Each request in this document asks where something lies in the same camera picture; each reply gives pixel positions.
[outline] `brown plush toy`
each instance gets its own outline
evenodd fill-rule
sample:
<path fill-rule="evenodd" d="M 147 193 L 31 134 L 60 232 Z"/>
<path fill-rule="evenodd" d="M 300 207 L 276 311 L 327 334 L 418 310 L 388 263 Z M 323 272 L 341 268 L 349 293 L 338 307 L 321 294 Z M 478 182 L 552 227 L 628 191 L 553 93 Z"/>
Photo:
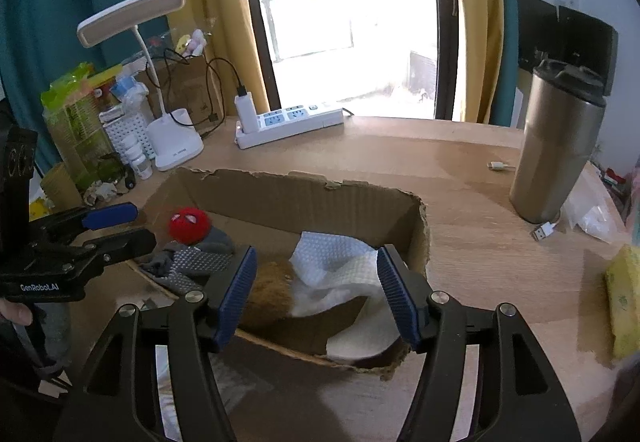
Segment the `brown plush toy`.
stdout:
<path fill-rule="evenodd" d="M 261 263 L 247 298 L 240 327 L 255 330 L 289 315 L 293 304 L 289 283 L 293 278 L 289 260 Z"/>

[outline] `paper towel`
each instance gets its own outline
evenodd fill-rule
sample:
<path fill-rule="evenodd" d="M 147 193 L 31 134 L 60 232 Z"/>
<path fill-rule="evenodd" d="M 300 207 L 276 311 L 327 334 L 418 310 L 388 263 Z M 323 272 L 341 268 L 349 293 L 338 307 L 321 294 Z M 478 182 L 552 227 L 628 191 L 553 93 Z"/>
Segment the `paper towel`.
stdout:
<path fill-rule="evenodd" d="M 377 251 L 336 234 L 303 232 L 290 259 L 298 276 L 291 285 L 290 315 L 303 317 L 369 296 L 353 325 L 331 337 L 327 356 L 341 362 L 378 355 L 399 337 L 378 279 Z"/>
<path fill-rule="evenodd" d="M 270 392 L 273 387 L 252 374 L 247 368 L 236 365 L 242 371 L 232 368 L 219 354 L 209 354 L 209 363 L 216 379 L 218 394 L 227 414 L 240 403 L 244 396 L 252 391 Z M 164 436 L 169 440 L 182 442 L 182 433 L 175 411 L 174 389 L 169 368 L 169 350 L 165 345 L 156 345 L 156 379 L 158 382 L 158 400 Z"/>

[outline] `window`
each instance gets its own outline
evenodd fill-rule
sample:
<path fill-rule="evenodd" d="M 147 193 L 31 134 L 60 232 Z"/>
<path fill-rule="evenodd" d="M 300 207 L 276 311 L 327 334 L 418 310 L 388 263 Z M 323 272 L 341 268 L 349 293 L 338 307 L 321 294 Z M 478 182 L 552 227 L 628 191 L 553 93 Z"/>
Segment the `window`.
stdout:
<path fill-rule="evenodd" d="M 250 0 L 272 109 L 451 118 L 457 0 Z"/>

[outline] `lamp base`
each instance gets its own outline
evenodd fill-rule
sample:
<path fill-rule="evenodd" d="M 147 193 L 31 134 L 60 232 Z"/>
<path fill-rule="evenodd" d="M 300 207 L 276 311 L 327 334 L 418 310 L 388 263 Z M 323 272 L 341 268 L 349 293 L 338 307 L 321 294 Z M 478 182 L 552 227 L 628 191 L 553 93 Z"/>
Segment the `lamp base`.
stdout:
<path fill-rule="evenodd" d="M 172 112 L 178 122 L 191 124 L 191 117 L 186 109 L 180 108 Z M 202 139 L 195 128 L 180 126 L 169 114 L 156 118 L 146 127 L 146 134 L 156 152 L 156 168 L 167 171 L 195 157 L 204 148 Z"/>

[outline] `storage box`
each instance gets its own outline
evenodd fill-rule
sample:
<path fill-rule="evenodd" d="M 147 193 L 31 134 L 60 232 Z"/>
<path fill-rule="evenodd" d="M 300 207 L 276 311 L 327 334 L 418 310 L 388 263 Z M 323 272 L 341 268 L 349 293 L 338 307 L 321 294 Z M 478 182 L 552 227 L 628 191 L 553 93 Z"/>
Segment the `storage box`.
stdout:
<path fill-rule="evenodd" d="M 253 245 L 258 262 L 289 258 L 302 231 L 352 236 L 378 248 L 394 244 L 409 268 L 424 273 L 429 229 L 420 199 L 398 189 L 366 182 L 327 181 L 306 174 L 274 175 L 219 169 L 178 168 L 142 207 L 145 226 L 156 234 L 158 249 L 169 240 L 167 223 L 181 206 L 196 206 L 235 244 Z M 327 312 L 288 318 L 254 332 L 236 335 L 281 354 L 326 366 L 326 340 L 350 326 L 364 298 Z M 392 371 L 407 353 L 398 340 L 380 356 L 359 362 L 360 371 Z"/>
<path fill-rule="evenodd" d="M 43 117 L 66 170 L 78 189 L 84 192 L 100 180 L 97 172 L 100 157 L 113 151 L 98 118 L 94 95 L 79 96 L 75 102 L 55 112 L 44 112 Z"/>

